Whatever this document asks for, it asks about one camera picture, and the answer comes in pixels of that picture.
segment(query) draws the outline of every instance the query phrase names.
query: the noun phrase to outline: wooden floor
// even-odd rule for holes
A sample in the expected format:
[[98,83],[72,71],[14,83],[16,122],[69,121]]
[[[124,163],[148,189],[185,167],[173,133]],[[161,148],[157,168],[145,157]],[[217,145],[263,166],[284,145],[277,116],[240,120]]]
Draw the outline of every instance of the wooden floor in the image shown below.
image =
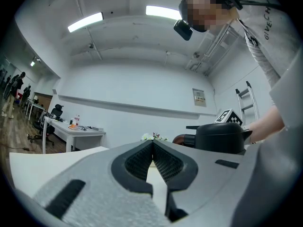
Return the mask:
[[[0,111],[3,105],[3,91],[0,89]],[[32,127],[32,122],[36,120],[36,117],[32,116],[31,120],[28,121],[28,116],[26,117],[25,113],[22,112],[22,109],[17,105],[14,105],[13,114],[14,119],[2,117],[0,114],[0,166],[11,185],[13,185],[13,181],[9,167],[9,153],[42,154],[42,140],[35,140],[33,143],[30,143],[29,140],[27,140],[27,134],[38,134],[38,131]],[[47,154],[66,151],[66,144],[64,141],[61,141],[54,135],[50,135],[49,139],[54,142],[54,146],[52,146],[51,143],[46,143]],[[13,149],[23,147],[27,147],[32,151]]]

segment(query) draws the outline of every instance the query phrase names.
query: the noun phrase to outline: fluorescent light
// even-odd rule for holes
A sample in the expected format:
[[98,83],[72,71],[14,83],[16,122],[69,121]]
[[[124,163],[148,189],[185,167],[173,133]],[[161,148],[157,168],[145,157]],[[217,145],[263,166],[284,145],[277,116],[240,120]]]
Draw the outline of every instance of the fluorescent light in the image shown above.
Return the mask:
[[81,19],[80,21],[72,24],[71,26],[68,26],[68,30],[70,32],[73,32],[75,30],[77,30],[78,28],[82,28],[86,25],[90,25],[92,23],[96,23],[98,21],[103,20],[103,14],[102,13],[96,13],[94,15],[88,16],[84,19]]
[[178,10],[157,7],[157,6],[146,6],[146,15],[168,17],[175,20],[182,19],[180,12]]

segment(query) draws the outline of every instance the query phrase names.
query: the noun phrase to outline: black chair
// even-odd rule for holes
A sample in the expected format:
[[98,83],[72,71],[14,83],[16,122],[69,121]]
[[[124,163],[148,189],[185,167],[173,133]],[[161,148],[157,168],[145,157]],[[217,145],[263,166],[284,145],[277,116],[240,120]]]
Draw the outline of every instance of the black chair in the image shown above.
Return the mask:
[[[46,110],[44,110],[39,118],[38,121],[33,122],[33,128],[37,129],[39,131],[39,134],[35,135],[32,137],[31,135],[27,135],[27,139],[33,143],[34,140],[41,140],[42,139],[42,132],[43,132],[43,127],[44,127],[44,117],[52,117],[52,114],[55,115],[56,119],[59,120],[61,114],[63,113],[62,107],[59,104],[55,105],[55,108],[52,109],[51,113],[48,113]],[[53,134],[55,131],[55,128],[49,124],[47,124],[47,129],[46,129],[46,142],[50,142],[52,145],[54,145],[54,142],[51,141],[48,136]]]

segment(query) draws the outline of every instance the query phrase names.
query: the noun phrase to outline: white desk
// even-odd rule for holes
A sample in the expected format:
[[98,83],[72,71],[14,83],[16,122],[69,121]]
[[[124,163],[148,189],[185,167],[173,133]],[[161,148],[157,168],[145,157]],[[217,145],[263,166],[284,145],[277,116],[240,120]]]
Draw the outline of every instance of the white desk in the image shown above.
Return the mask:
[[[54,176],[82,158],[103,150],[104,147],[58,154],[9,153],[11,175],[15,188],[33,198],[38,190]],[[157,168],[148,169],[146,182],[152,184],[152,200],[164,214],[166,209],[167,185]]]
[[105,132],[98,132],[95,130],[87,129],[83,130],[72,130],[69,128],[69,124],[56,121],[45,117],[44,128],[43,128],[43,137],[42,137],[42,152],[45,154],[45,139],[46,139],[46,128],[47,123],[53,126],[55,129],[58,129],[66,136],[66,152],[71,151],[71,145],[73,144],[74,137],[88,137],[88,136],[101,136],[100,145],[103,145]]
[[32,100],[27,99],[27,101],[28,101],[27,112],[28,112],[29,105],[31,105],[30,111],[29,111],[29,116],[28,116],[28,121],[30,120],[30,115],[32,113],[33,106],[45,110],[45,108],[43,108],[42,106],[40,106],[38,104],[35,104]]

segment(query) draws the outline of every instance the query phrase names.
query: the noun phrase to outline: white shirt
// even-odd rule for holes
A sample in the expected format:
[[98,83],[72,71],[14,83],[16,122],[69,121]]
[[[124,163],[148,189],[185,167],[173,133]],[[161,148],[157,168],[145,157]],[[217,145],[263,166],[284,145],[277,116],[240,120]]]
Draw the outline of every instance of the white shirt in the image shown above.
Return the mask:
[[[279,4],[277,0],[251,0],[257,2],[269,2]],[[253,35],[258,43],[263,56],[272,66],[261,66],[268,80],[273,86],[277,78],[281,77],[291,64],[294,56],[302,44],[300,35],[293,25],[289,16],[280,10],[264,6],[243,5],[242,10],[238,10],[240,20],[248,27],[248,31]],[[259,54],[253,54],[258,60]]]

